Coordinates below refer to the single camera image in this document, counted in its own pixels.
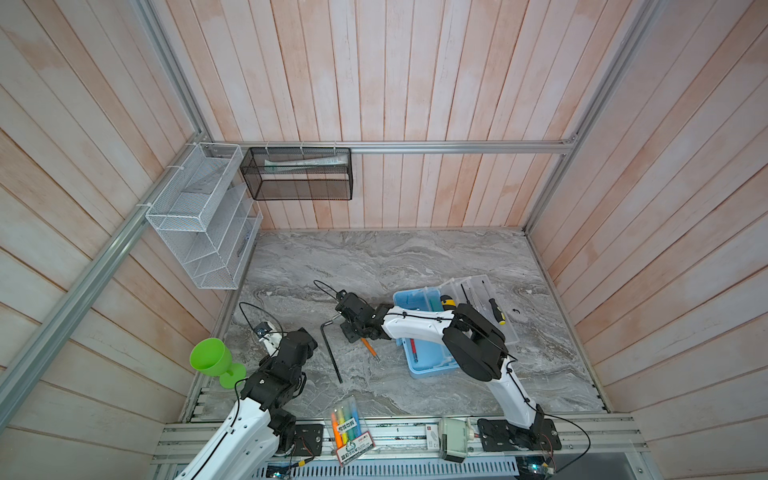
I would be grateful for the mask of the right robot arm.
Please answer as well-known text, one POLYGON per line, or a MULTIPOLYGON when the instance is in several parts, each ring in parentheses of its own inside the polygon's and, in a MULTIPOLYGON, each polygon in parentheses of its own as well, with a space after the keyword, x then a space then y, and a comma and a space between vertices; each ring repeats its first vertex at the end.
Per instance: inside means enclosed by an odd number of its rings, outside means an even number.
POLYGON ((474 307, 460 303, 451 310, 428 312, 390 304, 373 307, 345 290, 335 297, 335 310, 344 318, 342 330, 350 341, 415 339, 442 344, 464 373, 488 384, 509 424, 527 431, 541 425, 543 411, 515 374, 515 358, 504 334, 474 307))

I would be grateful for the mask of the orange pencil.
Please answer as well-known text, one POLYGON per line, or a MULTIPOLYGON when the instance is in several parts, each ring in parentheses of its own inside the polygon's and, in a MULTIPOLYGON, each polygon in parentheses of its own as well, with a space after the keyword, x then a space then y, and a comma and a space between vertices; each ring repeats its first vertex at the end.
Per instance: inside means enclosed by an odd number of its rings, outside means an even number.
POLYGON ((362 341, 363 345, 365 346, 365 348, 368 350, 368 352, 371 354, 371 356, 376 361, 380 361, 380 358, 379 358, 377 352, 375 351, 375 349, 373 348, 373 346, 371 345, 371 343, 367 339, 365 339, 365 338, 361 338, 361 341, 362 341))

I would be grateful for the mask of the black short screwdriver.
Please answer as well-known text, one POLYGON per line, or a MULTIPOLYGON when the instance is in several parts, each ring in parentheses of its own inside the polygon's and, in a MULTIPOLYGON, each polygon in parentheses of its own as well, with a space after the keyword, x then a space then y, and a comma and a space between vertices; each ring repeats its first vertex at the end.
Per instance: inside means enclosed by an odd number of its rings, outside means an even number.
POLYGON ((504 311, 499 306, 497 300, 494 297, 491 297, 488 300, 488 302, 490 304, 490 308, 491 308, 491 311, 493 313, 493 317, 496 320, 496 322, 499 325, 505 325, 506 322, 507 322, 507 317, 506 317, 504 311))

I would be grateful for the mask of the red pencil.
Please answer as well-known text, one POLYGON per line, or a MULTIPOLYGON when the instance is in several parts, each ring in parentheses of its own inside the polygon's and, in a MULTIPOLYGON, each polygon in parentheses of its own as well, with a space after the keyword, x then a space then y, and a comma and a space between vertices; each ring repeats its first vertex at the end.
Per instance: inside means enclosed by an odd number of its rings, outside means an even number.
POLYGON ((412 354, 413 362, 414 362, 414 364, 416 364, 416 363, 418 363, 418 352, 417 352, 415 340, 411 338, 411 339, 409 339, 409 343, 410 343, 410 348, 411 348, 411 354, 412 354))

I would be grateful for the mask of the blue plastic tool box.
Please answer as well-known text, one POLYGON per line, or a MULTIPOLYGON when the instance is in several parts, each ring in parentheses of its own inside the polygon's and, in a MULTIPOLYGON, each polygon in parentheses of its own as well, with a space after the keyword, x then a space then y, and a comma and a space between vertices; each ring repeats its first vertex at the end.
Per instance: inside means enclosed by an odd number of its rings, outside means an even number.
POLYGON ((511 351, 519 341, 513 328, 511 311, 503 310, 507 317, 505 325, 499 325, 494 319, 488 300, 494 297, 500 306, 500 295, 485 274, 450 279, 438 286, 399 291, 393 295, 394 307, 384 315, 383 329, 404 347, 409 373, 413 378, 428 378, 460 368, 460 362, 454 358, 449 345, 443 339, 445 331, 449 330, 453 337, 463 335, 469 341, 484 337, 478 328, 468 324, 467 318, 455 319, 453 310, 441 309, 432 312, 427 297, 430 290, 439 292, 439 300, 441 295, 450 295, 456 301, 457 307, 470 306, 493 324, 494 328, 501 333, 500 338, 492 339, 495 344, 504 344, 511 351), (471 306, 465 301, 460 283, 465 286, 471 306), (411 354, 409 343, 411 338, 415 340, 418 352, 416 364, 411 354))

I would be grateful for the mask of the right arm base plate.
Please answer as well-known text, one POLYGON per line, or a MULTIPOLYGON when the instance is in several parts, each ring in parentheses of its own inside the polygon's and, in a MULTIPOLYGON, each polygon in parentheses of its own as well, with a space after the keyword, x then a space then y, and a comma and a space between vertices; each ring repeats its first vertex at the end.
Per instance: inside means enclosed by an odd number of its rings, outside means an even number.
POLYGON ((535 423, 530 429, 513 426, 506 420, 490 419, 479 419, 477 427, 485 452, 562 449, 559 433, 549 418, 535 423))

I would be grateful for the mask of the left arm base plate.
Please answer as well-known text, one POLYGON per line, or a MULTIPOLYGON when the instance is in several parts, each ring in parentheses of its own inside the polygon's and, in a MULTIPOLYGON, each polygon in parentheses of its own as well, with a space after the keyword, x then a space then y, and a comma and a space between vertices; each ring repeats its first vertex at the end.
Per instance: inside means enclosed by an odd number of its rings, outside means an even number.
POLYGON ((279 439, 276 456, 317 457, 322 454, 325 427, 323 424, 298 424, 277 431, 279 439))

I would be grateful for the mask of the yellow black utility knife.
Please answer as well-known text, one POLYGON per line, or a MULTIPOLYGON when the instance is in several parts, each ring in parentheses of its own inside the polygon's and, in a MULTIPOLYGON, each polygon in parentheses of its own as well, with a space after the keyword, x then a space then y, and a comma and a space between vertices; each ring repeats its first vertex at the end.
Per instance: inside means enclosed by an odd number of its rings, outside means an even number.
POLYGON ((456 301, 450 295, 441 295, 440 302, 444 311, 455 310, 457 308, 456 301))

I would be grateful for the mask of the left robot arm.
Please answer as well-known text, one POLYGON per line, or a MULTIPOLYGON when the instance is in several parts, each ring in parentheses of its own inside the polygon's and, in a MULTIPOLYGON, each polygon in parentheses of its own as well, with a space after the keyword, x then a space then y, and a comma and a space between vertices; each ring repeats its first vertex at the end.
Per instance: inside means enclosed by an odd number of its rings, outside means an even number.
POLYGON ((248 479, 274 454, 289 450, 296 417, 284 406, 303 391, 303 366, 317 347, 303 328, 282 333, 279 345, 247 375, 222 340, 198 343, 190 354, 191 366, 218 377, 224 387, 234 390, 236 400, 213 437, 177 477, 248 479))

